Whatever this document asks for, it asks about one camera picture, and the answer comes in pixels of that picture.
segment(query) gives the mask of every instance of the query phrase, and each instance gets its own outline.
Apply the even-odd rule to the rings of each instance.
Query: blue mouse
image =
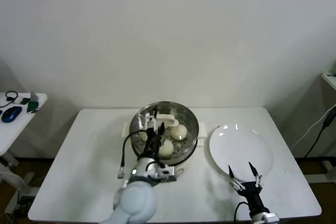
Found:
[[[3,113],[1,120],[4,123],[10,123],[16,119],[16,117],[21,113],[21,111],[22,107],[19,106],[11,107]]]

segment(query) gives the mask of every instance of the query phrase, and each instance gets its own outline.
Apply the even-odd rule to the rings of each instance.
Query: cable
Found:
[[[14,91],[14,90],[10,90],[10,91],[7,91],[7,92],[6,92],[6,94],[5,94],[6,98],[9,98],[9,96],[8,96],[9,93],[14,93],[14,94],[16,95],[16,97],[14,97],[12,100],[10,100],[10,102],[7,103],[6,105],[2,105],[2,106],[0,106],[0,108],[4,108],[4,107],[6,107],[7,105],[10,105],[12,102],[15,101],[16,98],[19,97],[19,94],[18,94],[16,91]]]
[[[160,162],[160,161],[152,161],[152,162],[149,162],[149,163],[146,165],[146,168],[145,168],[145,171],[146,171],[146,172],[147,172],[148,167],[149,167],[151,164],[159,164],[159,165],[163,165],[163,166],[164,166],[164,164],[163,164],[162,162]]]
[[[304,158],[306,158],[309,153],[311,152],[311,150],[314,148],[314,146],[317,144],[318,140],[320,139],[320,136],[322,134],[322,131],[325,129],[326,127],[325,126],[322,126],[322,129],[320,130],[320,133],[319,135],[317,136],[316,140],[315,140],[315,143],[310,147],[309,151],[307,152],[307,154],[304,156]]]
[[[236,219],[237,219],[237,211],[238,211],[238,208],[242,205],[242,204],[246,204],[248,206],[248,203],[245,202],[245,201],[242,201],[242,202],[239,202],[237,207],[236,207],[236,210],[235,210],[235,218],[234,218],[234,221],[233,223],[236,223]]]
[[[13,223],[13,221],[10,219],[10,217],[7,215],[7,214],[4,214],[6,217],[7,217],[7,219],[11,222],[11,224],[14,224]]]
[[[38,178],[38,179],[36,179],[36,180],[34,180],[34,181],[31,182],[29,185],[32,186],[33,184],[35,184],[36,182],[40,181],[41,179],[43,179],[43,178],[45,178],[45,177],[46,177],[46,175],[45,175],[45,176],[42,176],[42,177],[40,177],[40,178]]]
[[[314,123],[313,125],[311,125],[308,129],[307,129],[307,131],[305,132],[305,134],[299,139],[299,140],[297,140],[296,141],[296,143],[294,143],[294,145],[292,145],[292,147],[290,148],[291,150],[293,150],[294,149],[294,147],[308,134],[308,132],[315,126],[315,125],[317,125],[319,122],[321,122],[322,121],[322,119],[328,114],[328,112],[329,111],[331,111],[334,107],[336,106],[336,104],[334,104],[334,106],[332,106],[330,109],[328,109],[326,112],[325,112],[325,114],[316,122],[316,123]]]
[[[21,179],[22,183],[24,183],[26,185],[26,182],[19,175],[15,174],[15,173],[0,172],[0,175],[1,174],[9,174],[9,175],[18,177],[19,179]]]
[[[121,157],[121,163],[120,163],[120,167],[124,167],[125,166],[125,146],[126,146],[126,142],[127,142],[127,139],[130,138],[130,136],[134,135],[134,134],[137,134],[137,133],[140,133],[140,132],[146,132],[145,130],[138,130],[138,131],[134,131],[134,132],[131,132],[124,140],[124,143],[122,145],[122,157]]]

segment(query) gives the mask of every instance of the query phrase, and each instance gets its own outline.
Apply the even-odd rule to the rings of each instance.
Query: black cable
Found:
[[[315,143],[310,147],[310,149],[309,149],[309,151],[307,152],[307,154],[304,156],[304,158],[306,158],[308,155],[309,155],[309,153],[311,152],[311,150],[314,148],[314,146],[317,144],[317,142],[318,142],[318,140],[320,139],[320,136],[321,136],[321,134],[322,134],[322,132],[323,132],[323,130],[326,128],[326,126],[325,125],[323,125],[322,126],[322,129],[320,130],[320,133],[319,133],[319,135],[317,136],[317,138],[316,138],[316,140],[315,140]]]
[[[242,202],[239,202],[237,207],[236,207],[236,210],[235,210],[235,218],[234,218],[234,221],[233,223],[236,223],[236,218],[237,218],[237,211],[238,211],[238,208],[242,205],[242,204],[246,204],[248,206],[248,203],[245,202],[245,201],[242,201]]]
[[[158,163],[159,165],[163,165],[163,166],[164,166],[164,164],[163,164],[162,162],[160,162],[160,161],[152,161],[152,162],[149,162],[149,163],[146,165],[145,171],[147,172],[148,167],[149,167],[151,164],[155,164],[155,163]]]
[[[11,97],[12,100],[10,100],[10,102],[7,103],[6,105],[2,105],[2,106],[0,106],[0,108],[4,108],[4,107],[10,105],[12,102],[15,101],[16,98],[19,97],[19,94],[18,94],[16,91],[14,91],[14,90],[9,90],[9,91],[7,91],[6,94],[5,94],[6,98],[9,98],[9,96],[8,96],[9,93],[14,93],[14,94],[16,95],[16,97],[14,97],[14,98]]]
[[[121,163],[120,163],[120,167],[124,167],[125,166],[125,146],[126,146],[126,142],[127,142],[127,139],[130,138],[130,136],[134,135],[134,134],[137,134],[139,132],[146,132],[145,130],[138,130],[138,131],[134,131],[134,132],[131,132],[124,140],[124,143],[122,145],[122,157],[121,157]]]

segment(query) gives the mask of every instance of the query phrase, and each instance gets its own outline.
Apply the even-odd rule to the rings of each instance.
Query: floor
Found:
[[[28,171],[33,171],[36,173],[32,185],[40,186],[43,182],[44,176],[47,174],[51,161],[21,161],[20,165],[14,169],[18,175],[23,177]],[[319,162],[306,161],[301,162],[301,170],[304,174],[316,174],[324,173],[325,170]],[[311,188],[315,193],[321,207],[322,215],[313,218],[305,219],[295,219],[295,220],[284,220],[281,223],[289,224],[302,224],[302,223],[319,223],[319,224],[332,224],[336,222],[336,185],[334,183],[326,184],[312,184]],[[0,184],[0,212],[4,212],[7,203],[14,194],[15,189],[5,182]],[[11,216],[11,221],[15,224],[15,216]],[[0,224],[11,224],[6,216],[2,215],[0,217]],[[27,217],[20,216],[19,213],[16,214],[16,224],[37,224],[36,222],[30,221]]]

